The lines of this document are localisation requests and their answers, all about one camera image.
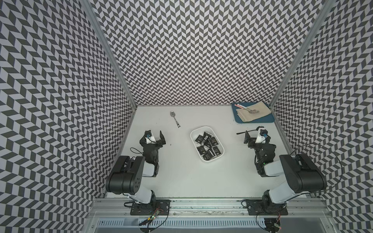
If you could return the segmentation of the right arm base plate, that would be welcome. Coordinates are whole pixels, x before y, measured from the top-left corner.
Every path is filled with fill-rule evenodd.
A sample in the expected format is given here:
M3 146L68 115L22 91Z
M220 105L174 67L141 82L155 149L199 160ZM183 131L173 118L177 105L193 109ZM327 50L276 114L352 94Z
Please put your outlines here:
M246 209L250 216L269 215L269 216L287 216L286 204L264 203L261 200L245 200Z

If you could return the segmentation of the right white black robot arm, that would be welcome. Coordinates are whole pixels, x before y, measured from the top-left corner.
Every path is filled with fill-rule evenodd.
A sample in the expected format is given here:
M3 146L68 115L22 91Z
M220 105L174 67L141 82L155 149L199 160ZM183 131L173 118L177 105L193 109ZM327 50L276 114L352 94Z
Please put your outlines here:
M271 137L263 126L245 131L244 135L244 144L254 150L254 165L259 176L286 179L264 192L261 202L264 206L277 207L300 195L327 188L326 176L306 154L285 154L275 160L276 145L270 143Z

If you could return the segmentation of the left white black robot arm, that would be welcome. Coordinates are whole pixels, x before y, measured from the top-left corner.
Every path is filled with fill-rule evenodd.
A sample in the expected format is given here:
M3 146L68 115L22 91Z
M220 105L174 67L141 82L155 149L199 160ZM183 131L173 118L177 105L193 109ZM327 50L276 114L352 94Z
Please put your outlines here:
M120 156L110 172L105 188L108 193L124 195L140 205L154 204L155 193L144 187L143 177L156 177L159 171L159 149L166 144L162 132L156 139L151 130L139 141L143 152L136 157Z

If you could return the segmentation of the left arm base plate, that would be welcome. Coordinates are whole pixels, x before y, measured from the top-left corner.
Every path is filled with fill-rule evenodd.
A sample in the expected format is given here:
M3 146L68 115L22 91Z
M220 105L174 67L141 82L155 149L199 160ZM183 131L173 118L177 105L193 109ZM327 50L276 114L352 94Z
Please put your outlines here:
M167 216L170 212L170 200L156 200L150 204L134 203L130 210L131 216L150 216L158 210L158 215Z

